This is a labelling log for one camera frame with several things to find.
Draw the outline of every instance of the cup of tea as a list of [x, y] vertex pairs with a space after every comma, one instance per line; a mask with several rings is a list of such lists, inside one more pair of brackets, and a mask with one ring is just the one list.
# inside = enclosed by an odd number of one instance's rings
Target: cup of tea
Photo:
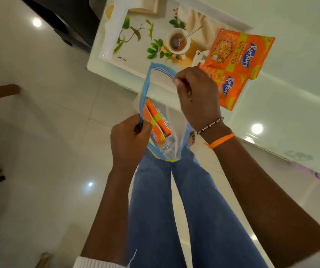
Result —
[[[173, 31], [169, 33], [167, 36], [166, 44], [168, 49], [175, 55], [180, 55], [181, 58], [184, 60], [186, 58], [185, 53], [188, 51], [190, 44], [191, 44], [191, 38], [188, 37], [184, 39], [185, 36], [187, 36], [189, 33], [186, 32], [184, 29], [176, 28]], [[176, 40], [176, 37], [178, 37], [178, 41], [180, 41], [180, 44], [176, 44], [177, 47], [174, 47], [174, 40]]]

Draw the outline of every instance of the hand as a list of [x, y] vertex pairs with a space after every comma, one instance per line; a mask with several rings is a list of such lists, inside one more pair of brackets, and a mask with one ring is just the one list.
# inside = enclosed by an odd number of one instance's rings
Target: hand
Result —
[[140, 115], [136, 114], [112, 128], [110, 145], [114, 171], [133, 176], [136, 167], [143, 158], [153, 126], [144, 121], [139, 132], [136, 127], [139, 122]]
[[179, 94], [181, 109], [196, 131], [221, 117], [218, 88], [198, 67], [180, 71], [173, 80]]

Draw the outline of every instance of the spoon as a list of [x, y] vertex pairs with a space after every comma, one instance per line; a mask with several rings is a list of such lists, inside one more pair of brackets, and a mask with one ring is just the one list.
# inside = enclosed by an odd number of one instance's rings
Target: spoon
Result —
[[187, 36], [183, 37], [183, 38], [179, 38], [179, 37], [173, 37], [170, 41], [171, 47], [173, 49], [177, 49], [180, 47], [180, 43], [181, 40], [183, 39], [187, 39], [190, 35], [192, 35], [193, 33], [197, 32], [198, 30], [200, 30], [203, 26], [200, 26], [199, 28], [197, 28], [195, 31], [192, 31], [191, 33], [189, 33]]

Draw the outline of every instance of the jeans leg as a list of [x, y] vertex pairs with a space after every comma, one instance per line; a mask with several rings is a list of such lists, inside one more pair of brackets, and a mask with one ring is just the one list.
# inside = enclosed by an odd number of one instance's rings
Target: jeans leg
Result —
[[242, 224], [188, 145], [171, 171], [184, 204], [193, 267], [267, 267]]
[[146, 151], [135, 173], [129, 206], [130, 267], [186, 267], [171, 198], [170, 163]]

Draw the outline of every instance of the orange snack packet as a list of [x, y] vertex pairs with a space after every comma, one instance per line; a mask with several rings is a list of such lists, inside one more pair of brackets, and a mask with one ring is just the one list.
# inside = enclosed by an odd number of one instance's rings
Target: orange snack packet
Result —
[[153, 129], [151, 130], [151, 139], [157, 143], [159, 146], [163, 146], [165, 144], [165, 136], [162, 133], [160, 127], [158, 124], [156, 124], [156, 121], [153, 119], [152, 115], [150, 114], [146, 104], [144, 104], [143, 109], [143, 119], [150, 122], [153, 126]]
[[254, 80], [274, 41], [275, 37], [248, 35], [223, 28], [211, 47], [205, 65]]
[[217, 84], [219, 105], [232, 111], [248, 78], [246, 76], [219, 70], [213, 67], [198, 64], [206, 74]]
[[153, 116], [154, 120], [159, 125], [160, 129], [163, 131], [165, 138], [170, 136], [171, 129], [167, 119], [162, 115], [162, 113], [158, 110], [158, 108], [155, 106], [155, 104], [153, 104], [153, 102], [149, 98], [146, 98], [145, 104], [148, 107], [150, 114]]

